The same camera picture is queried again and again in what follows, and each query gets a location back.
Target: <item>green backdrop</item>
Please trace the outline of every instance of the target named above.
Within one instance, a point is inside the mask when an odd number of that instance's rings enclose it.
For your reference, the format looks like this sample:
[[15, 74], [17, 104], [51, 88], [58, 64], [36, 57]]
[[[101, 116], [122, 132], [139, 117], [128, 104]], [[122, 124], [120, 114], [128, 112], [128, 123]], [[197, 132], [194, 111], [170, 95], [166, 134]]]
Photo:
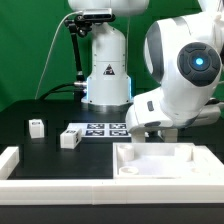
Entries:
[[[55, 30], [70, 12], [67, 0], [0, 1], [0, 110], [18, 100], [34, 99]], [[149, 26], [155, 20], [198, 12], [197, 0], [151, 0], [144, 14], [130, 18], [128, 74], [133, 80], [133, 95], [157, 86], [143, 60], [143, 41]], [[127, 35], [127, 18], [117, 18], [112, 25]], [[84, 74], [89, 75], [91, 35], [79, 38], [79, 46]], [[62, 27], [40, 95], [59, 84], [73, 82], [75, 75], [72, 43], [68, 30]], [[224, 98], [221, 87], [215, 95]], [[51, 97], [72, 99], [71, 94]]]

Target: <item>black table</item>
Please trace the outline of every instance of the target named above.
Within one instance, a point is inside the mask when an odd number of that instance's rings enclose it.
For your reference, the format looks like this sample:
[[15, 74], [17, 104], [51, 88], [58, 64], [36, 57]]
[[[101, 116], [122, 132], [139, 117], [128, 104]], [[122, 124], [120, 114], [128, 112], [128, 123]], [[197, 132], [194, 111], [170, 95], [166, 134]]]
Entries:
[[[111, 179], [112, 142], [130, 138], [83, 138], [75, 150], [62, 150], [59, 136], [74, 123], [122, 123], [126, 112], [100, 113], [74, 101], [25, 100], [0, 113], [0, 151], [19, 146], [20, 163], [9, 179]], [[42, 119], [44, 139], [31, 139], [28, 120]], [[206, 145], [224, 161], [224, 120], [180, 130], [179, 142]], [[148, 142], [161, 142], [156, 135]], [[223, 204], [0, 206], [4, 223], [223, 223]]]

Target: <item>black cable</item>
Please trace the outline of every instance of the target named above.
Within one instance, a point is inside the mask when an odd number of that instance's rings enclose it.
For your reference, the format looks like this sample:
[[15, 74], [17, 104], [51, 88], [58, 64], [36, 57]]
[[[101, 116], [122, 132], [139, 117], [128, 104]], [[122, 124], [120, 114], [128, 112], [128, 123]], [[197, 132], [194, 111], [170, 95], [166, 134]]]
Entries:
[[54, 87], [53, 89], [49, 90], [48, 92], [46, 92], [45, 94], [43, 94], [41, 97], [39, 97], [39, 100], [44, 100], [48, 95], [50, 95], [51, 93], [55, 92], [58, 89], [62, 89], [68, 86], [72, 86], [74, 87], [74, 83], [66, 83], [66, 84], [62, 84], [59, 86]]
[[224, 103], [223, 100], [219, 100], [219, 99], [210, 99], [205, 105], [215, 105], [215, 104], [219, 104], [219, 103]]
[[45, 100], [49, 95], [54, 94], [54, 93], [74, 93], [74, 92], [81, 92], [81, 89], [52, 91], [48, 94], [42, 95], [39, 98], [39, 100]]

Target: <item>triangle sticker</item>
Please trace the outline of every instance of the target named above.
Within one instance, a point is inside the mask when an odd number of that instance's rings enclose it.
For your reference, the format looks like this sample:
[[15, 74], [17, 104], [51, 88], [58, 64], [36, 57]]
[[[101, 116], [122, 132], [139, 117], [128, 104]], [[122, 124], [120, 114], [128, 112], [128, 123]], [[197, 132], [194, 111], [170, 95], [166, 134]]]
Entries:
[[107, 66], [107, 69], [103, 73], [104, 75], [115, 75], [114, 70], [112, 69], [111, 65]]

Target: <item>blue light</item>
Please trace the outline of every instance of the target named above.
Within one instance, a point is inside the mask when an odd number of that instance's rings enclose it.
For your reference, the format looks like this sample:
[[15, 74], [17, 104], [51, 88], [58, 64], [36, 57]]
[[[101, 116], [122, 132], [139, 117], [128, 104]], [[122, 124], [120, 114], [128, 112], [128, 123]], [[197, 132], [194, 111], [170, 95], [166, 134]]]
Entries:
[[196, 59], [196, 64], [197, 65], [203, 65], [204, 64], [204, 60], [202, 58], [197, 58]]

